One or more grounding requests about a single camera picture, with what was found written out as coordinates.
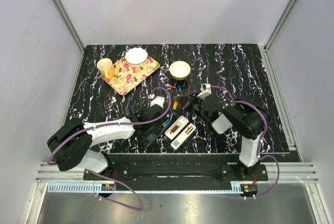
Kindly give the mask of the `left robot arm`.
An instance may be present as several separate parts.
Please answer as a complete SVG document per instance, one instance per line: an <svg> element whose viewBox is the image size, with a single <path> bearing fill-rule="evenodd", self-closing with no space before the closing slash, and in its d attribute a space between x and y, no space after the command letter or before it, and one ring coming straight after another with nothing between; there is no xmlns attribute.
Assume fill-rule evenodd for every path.
<svg viewBox="0 0 334 224"><path fill-rule="evenodd" d="M144 131L163 118L168 110L154 104L139 114L104 123L72 119L47 141L51 152L47 164L56 165L60 171L75 167L90 169L100 179L107 180L113 174L113 167L103 154L91 150L91 147L112 140L130 139L136 132Z"/></svg>

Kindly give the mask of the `black remote control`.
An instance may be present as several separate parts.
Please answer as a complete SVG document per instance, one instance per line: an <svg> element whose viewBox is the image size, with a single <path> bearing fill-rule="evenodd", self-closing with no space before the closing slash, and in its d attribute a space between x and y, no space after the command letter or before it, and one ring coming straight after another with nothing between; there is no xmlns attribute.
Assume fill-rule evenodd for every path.
<svg viewBox="0 0 334 224"><path fill-rule="evenodd" d="M163 123L158 123L149 128L148 132L145 134L145 138L142 141L145 147L149 147L153 142L155 142L166 131L169 125L167 125L166 127L163 127L162 124Z"/></svg>

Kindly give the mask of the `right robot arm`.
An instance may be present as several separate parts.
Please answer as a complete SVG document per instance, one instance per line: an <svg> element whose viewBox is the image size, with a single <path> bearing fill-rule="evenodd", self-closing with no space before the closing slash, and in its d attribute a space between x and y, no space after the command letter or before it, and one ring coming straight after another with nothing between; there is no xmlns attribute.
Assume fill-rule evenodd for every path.
<svg viewBox="0 0 334 224"><path fill-rule="evenodd" d="M272 120L270 111L249 99L236 99L223 109L209 109L199 94L176 98L183 111L193 112L208 131L221 135L235 128L242 137L239 161L232 174L251 179L260 165L260 142Z"/></svg>

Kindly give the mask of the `white remote orange batteries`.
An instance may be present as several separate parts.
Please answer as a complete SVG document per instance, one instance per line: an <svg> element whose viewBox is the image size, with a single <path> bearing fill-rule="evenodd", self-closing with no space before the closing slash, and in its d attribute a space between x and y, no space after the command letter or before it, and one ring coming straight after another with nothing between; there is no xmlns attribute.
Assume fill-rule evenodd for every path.
<svg viewBox="0 0 334 224"><path fill-rule="evenodd" d="M173 140L181 130L188 124L189 120L184 117L180 116L166 131L165 136L170 140Z"/></svg>

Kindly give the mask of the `white remote blue batteries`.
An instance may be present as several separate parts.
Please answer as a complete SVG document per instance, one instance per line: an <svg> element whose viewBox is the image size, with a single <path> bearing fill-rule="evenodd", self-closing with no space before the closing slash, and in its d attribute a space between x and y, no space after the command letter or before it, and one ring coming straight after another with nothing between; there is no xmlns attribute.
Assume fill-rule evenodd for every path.
<svg viewBox="0 0 334 224"><path fill-rule="evenodd" d="M177 137L171 142L171 147L177 150L188 137L196 130L196 126L190 123Z"/></svg>

